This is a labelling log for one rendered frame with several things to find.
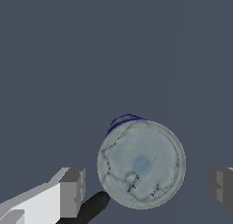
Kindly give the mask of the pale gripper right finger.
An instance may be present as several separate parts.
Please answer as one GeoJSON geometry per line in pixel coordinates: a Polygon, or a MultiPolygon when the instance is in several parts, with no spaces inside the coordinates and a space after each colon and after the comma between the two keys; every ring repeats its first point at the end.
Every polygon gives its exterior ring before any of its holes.
{"type": "Polygon", "coordinates": [[[211,195],[233,214],[233,168],[211,168],[208,176],[211,195]]]}

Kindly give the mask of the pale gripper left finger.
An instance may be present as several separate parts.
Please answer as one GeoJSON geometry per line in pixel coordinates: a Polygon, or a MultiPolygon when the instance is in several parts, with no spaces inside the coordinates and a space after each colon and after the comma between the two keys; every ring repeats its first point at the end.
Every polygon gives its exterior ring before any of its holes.
{"type": "Polygon", "coordinates": [[[84,168],[61,168],[49,182],[0,204],[0,224],[56,224],[76,218],[86,193],[84,168]]]}

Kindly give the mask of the blue can with grey lid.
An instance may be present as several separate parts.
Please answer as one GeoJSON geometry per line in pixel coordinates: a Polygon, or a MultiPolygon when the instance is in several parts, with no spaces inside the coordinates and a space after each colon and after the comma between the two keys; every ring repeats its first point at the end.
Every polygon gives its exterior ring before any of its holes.
{"type": "Polygon", "coordinates": [[[124,114],[109,125],[96,168],[102,187],[114,201],[130,209],[152,209],[180,189],[186,156],[170,129],[124,114]]]}

